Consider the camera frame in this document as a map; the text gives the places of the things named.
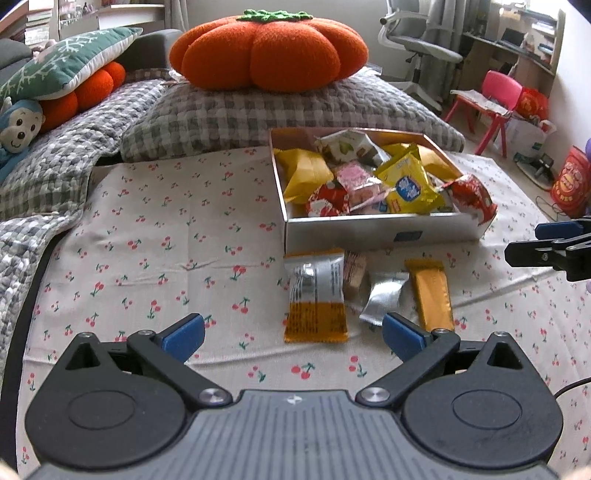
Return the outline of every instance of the white box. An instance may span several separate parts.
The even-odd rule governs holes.
[[[285,203],[285,181],[281,166],[275,161],[273,148],[313,150],[314,139],[343,128],[273,128],[269,131],[269,147],[279,202],[283,215],[283,240],[286,254],[344,248],[354,252],[407,247],[409,245],[441,244],[478,240],[492,220],[478,225],[478,219],[467,213],[432,213],[430,215],[350,215],[308,218],[302,205]],[[392,143],[416,143],[435,151],[458,176],[462,172],[447,155],[422,134],[356,128],[369,135],[378,146]]]

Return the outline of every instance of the red bag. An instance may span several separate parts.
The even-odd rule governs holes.
[[[524,88],[516,111],[526,120],[548,120],[548,98],[533,88]]]

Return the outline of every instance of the orange plush pillow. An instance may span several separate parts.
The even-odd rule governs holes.
[[[123,65],[112,61],[98,69],[73,92],[55,100],[40,100],[45,121],[40,132],[45,133],[67,122],[77,113],[94,107],[117,90],[125,81]]]
[[[266,10],[199,25],[170,50],[173,68],[206,90],[304,92],[353,75],[367,59],[365,42],[347,25]]]

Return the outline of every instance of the green leaf-pattern pillow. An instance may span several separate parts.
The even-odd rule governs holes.
[[[118,27],[75,35],[56,43],[0,87],[0,99],[52,100],[74,91],[98,69],[121,55],[142,33]]]

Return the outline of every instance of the pink plastic chair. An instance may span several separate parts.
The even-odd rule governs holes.
[[[519,97],[521,97],[522,91],[523,87],[518,82],[508,77],[507,75],[495,72],[494,70],[491,70],[486,74],[484,82],[482,83],[482,94],[488,99],[496,100],[509,111],[514,111],[517,107],[517,104],[519,103]],[[467,100],[460,96],[456,96],[456,101],[454,102],[452,109],[449,110],[449,113],[445,117],[446,122],[449,123],[454,113],[456,113],[456,110],[459,108],[461,104],[464,104],[468,107],[472,107],[478,110],[479,112],[483,113],[484,115],[487,115],[492,118],[491,127],[488,129],[485,136],[482,138],[482,142],[480,142],[480,145],[478,145],[478,149],[476,149],[475,154],[481,155],[482,152],[484,152],[486,146],[491,141],[491,139],[495,136],[497,130],[501,129],[503,158],[507,158],[505,124],[509,121],[509,118],[511,116],[502,116],[498,113],[490,112],[475,104],[474,102],[471,102],[470,100]],[[466,110],[466,119],[468,120],[468,128],[470,129],[470,132],[474,134],[474,124],[469,110]]]

